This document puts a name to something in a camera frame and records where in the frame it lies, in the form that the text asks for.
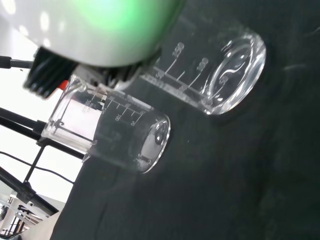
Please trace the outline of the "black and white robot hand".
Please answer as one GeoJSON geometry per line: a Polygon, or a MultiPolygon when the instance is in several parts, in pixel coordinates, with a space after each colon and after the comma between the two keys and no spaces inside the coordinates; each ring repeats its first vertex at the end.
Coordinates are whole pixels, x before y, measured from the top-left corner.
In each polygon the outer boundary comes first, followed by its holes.
{"type": "Polygon", "coordinates": [[[46,99],[78,67],[122,90],[160,57],[183,0],[3,0],[0,16],[37,45],[23,83],[46,99]]]}

